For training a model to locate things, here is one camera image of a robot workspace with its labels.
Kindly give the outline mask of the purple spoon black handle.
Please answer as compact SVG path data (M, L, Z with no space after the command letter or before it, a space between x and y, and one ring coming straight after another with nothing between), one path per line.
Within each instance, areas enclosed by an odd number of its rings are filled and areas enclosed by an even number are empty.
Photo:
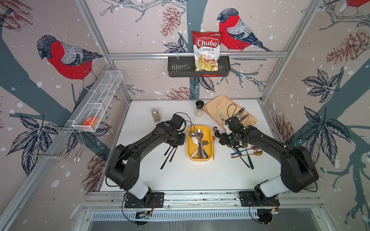
M175 149L175 146L172 146L170 149L169 149L169 152L166 152L166 159L164 161L164 163L162 164L160 170L162 170L166 164L166 162L168 161L169 157L170 157L170 154L172 153L172 151Z

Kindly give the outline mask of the copper spoon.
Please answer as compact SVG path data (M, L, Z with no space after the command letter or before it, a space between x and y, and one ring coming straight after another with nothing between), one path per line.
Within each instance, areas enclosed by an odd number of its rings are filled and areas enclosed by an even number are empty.
M177 147L178 147L178 145L174 145L174 146L173 146L173 149L172 149L172 155L171 155L171 158L170 158L169 162L171 162L171 161L172 161L172 159L173 159L173 157L174 157L174 154L175 154L175 152L176 152L176 150L177 150Z

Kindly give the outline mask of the gold spoon teal handle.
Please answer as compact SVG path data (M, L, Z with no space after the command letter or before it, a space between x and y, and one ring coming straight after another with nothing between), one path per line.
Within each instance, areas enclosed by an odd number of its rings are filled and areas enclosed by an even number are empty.
M244 144L243 148L245 149L245 151L248 151L249 150L248 144ZM248 156L248 162L249 162L250 168L254 169L253 163L252 163L251 158L249 156Z

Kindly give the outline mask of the white ceramic spoon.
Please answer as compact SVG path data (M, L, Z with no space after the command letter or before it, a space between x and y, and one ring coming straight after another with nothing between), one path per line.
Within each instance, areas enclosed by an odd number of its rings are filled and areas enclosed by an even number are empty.
M191 158L193 158L198 153L199 145L198 145L198 139L196 138L196 136L191 135L191 139L192 139L193 143L197 146L196 151L190 156Z

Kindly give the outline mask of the orange plastic spoon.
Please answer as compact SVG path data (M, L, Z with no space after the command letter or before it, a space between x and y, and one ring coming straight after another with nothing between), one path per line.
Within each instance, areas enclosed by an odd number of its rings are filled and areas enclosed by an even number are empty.
M215 150L214 150L214 148L215 148L215 144L214 144L215 140L216 140L216 137L215 137L215 136L212 136L212 144L213 144L213 160L215 160Z

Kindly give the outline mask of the steel spoon patterned handle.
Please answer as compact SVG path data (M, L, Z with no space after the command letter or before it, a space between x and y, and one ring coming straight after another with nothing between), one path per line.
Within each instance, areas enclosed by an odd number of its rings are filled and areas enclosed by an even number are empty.
M199 154L200 158L202 158L202 159L206 159L208 156L207 156L207 154L206 154L206 153L205 153L205 151L204 151L204 146L201 144L201 145L199 146L199 148L200 148L200 151L201 151L201 153Z

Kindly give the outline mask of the yellow plastic storage box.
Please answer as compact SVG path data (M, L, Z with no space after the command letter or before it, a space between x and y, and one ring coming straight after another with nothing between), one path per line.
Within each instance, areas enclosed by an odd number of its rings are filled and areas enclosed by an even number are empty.
M208 126L191 125L187 139L187 155L190 160L208 161L214 158L214 140Z

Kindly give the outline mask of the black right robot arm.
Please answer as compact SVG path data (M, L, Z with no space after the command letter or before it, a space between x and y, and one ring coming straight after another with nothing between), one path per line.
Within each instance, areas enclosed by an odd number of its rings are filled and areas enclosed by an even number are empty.
M257 202L273 198L285 192L300 192L315 184L319 174L308 150L282 143L262 133L254 126L244 126L238 118L225 121L227 133L220 135L220 144L234 147L240 143L258 147L280 163L280 174L255 186Z

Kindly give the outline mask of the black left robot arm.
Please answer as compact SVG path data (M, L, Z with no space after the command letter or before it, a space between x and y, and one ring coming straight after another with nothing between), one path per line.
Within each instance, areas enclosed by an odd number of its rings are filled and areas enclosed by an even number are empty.
M152 132L140 140L127 146L116 146L108 162L106 179L147 204L151 189L139 179L141 161L162 143L183 145L186 137L181 129L183 125L186 125L186 121L174 114L171 120L158 123Z

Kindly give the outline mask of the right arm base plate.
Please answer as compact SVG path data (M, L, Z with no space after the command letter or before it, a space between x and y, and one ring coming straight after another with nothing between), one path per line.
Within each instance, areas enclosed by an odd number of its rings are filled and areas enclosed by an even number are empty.
M242 207L279 207L280 202L277 196L266 197L254 190L239 191L237 198Z

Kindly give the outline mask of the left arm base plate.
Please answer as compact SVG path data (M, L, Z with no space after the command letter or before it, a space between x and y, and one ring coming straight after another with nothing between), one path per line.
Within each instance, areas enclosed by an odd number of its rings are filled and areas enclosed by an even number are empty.
M163 192L148 192L143 199L138 199L131 193L124 196L124 208L163 208L163 202Z

